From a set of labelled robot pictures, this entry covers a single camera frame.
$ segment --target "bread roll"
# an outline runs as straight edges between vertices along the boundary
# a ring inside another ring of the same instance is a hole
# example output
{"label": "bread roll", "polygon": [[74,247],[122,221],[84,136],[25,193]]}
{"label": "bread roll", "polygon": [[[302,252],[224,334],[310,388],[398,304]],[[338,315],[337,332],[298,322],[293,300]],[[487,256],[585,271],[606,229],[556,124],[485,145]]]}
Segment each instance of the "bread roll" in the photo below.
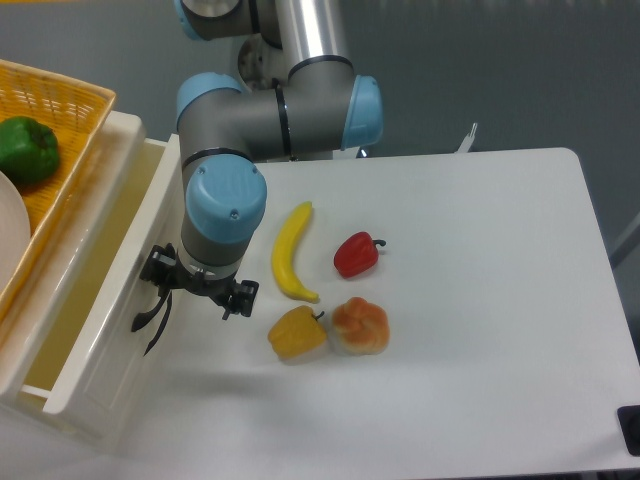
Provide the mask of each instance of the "bread roll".
{"label": "bread roll", "polygon": [[353,297],[340,305],[332,322],[341,345],[354,355],[375,355],[389,344],[387,313],[364,298]]}

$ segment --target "wicker basket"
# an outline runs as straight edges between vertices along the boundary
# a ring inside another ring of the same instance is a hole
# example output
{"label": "wicker basket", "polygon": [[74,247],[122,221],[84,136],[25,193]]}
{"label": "wicker basket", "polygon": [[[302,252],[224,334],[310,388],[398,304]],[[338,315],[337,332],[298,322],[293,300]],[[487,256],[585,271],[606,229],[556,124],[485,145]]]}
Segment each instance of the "wicker basket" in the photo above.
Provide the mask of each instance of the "wicker basket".
{"label": "wicker basket", "polygon": [[20,189],[32,235],[11,280],[0,292],[0,324],[55,230],[115,98],[105,88],[0,60],[0,121],[19,115],[36,119],[54,131],[60,153],[60,167],[52,177]]}

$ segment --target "red bell pepper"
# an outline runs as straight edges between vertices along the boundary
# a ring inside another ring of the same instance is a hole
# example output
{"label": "red bell pepper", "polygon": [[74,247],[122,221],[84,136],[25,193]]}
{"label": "red bell pepper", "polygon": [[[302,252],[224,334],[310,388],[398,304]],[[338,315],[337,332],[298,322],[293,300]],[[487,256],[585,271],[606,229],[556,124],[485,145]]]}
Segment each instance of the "red bell pepper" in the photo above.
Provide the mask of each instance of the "red bell pepper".
{"label": "red bell pepper", "polygon": [[344,278],[354,277],[376,264],[376,246],[386,244],[384,240],[373,240],[367,232],[358,232],[340,246],[333,257],[333,265]]}

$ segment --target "gray wall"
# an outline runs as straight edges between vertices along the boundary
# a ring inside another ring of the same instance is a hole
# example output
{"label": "gray wall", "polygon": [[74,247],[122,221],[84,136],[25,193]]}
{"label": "gray wall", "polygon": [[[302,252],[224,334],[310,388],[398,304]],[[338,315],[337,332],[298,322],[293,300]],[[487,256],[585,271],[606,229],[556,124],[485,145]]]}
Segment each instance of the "gray wall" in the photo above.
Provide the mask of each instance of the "gray wall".
{"label": "gray wall", "polygon": [[[568,147],[610,246],[640,211],[640,1],[349,0],[352,60],[383,89],[375,155]],[[190,42],[170,0],[0,6],[0,57],[114,89],[149,136],[174,131],[180,83],[235,73],[240,40]],[[640,324],[640,253],[617,273]]]}

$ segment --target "banana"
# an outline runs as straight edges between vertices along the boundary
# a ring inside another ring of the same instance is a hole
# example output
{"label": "banana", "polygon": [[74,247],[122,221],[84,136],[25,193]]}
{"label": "banana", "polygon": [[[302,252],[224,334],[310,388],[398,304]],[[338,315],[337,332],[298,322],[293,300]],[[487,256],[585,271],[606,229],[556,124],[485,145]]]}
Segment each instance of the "banana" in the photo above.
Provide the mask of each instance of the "banana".
{"label": "banana", "polygon": [[316,303],[320,296],[306,288],[293,269],[293,255],[312,212],[311,202],[303,202],[289,214],[273,244],[271,271],[282,293],[295,300]]}

